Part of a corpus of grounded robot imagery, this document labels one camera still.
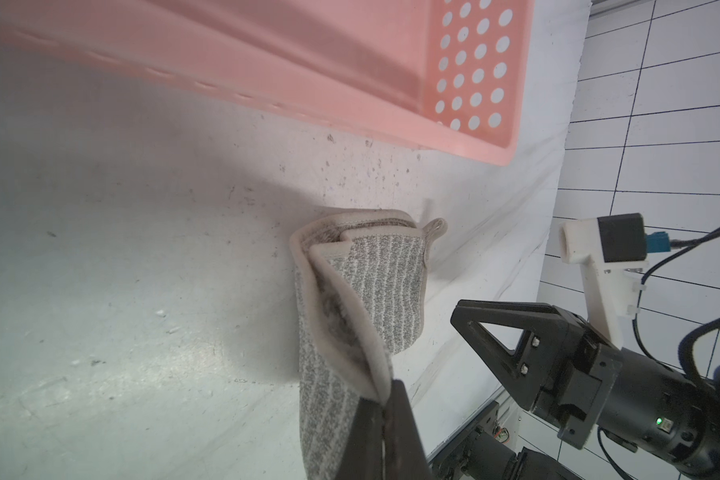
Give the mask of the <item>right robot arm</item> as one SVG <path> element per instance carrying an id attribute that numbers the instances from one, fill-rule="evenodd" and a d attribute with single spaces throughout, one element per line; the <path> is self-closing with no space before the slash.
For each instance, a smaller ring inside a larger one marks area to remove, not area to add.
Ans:
<path id="1" fill-rule="evenodd" d="M 693 479 L 720 479 L 720 396 L 544 303 L 461 300 L 451 324 L 518 406 L 578 449 L 595 428 Z"/>

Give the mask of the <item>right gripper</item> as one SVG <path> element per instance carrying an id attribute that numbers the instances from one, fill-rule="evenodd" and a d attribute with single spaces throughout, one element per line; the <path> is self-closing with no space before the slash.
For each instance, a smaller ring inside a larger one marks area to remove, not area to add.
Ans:
<path id="1" fill-rule="evenodd" d="M 451 325 L 525 411 L 581 448 L 594 428 L 684 474 L 720 471 L 712 385 L 629 349 L 545 303 L 461 300 Z"/>

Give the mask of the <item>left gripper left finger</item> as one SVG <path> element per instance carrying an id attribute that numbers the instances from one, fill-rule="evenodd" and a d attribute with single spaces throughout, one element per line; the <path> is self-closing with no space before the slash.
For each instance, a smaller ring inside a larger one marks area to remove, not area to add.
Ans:
<path id="1" fill-rule="evenodd" d="M 384 477 L 384 416 L 380 404 L 361 399 L 335 480 L 381 480 Z"/>

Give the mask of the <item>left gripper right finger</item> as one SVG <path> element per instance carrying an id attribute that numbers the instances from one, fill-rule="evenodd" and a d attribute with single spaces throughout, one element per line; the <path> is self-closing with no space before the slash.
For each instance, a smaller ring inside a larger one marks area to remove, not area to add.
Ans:
<path id="1" fill-rule="evenodd" d="M 384 406 L 384 478 L 387 480 L 432 480 L 405 385 L 392 383 Z"/>

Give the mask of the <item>grey striped dishcloth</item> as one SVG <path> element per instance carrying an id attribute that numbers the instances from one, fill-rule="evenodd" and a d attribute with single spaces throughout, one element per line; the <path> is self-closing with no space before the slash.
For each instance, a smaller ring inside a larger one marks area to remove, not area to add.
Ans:
<path id="1" fill-rule="evenodd" d="M 361 401 L 392 394 L 393 355 L 424 327 L 429 251 L 447 230 L 399 210 L 341 210 L 297 230 L 299 425 L 306 475 L 336 477 Z"/>

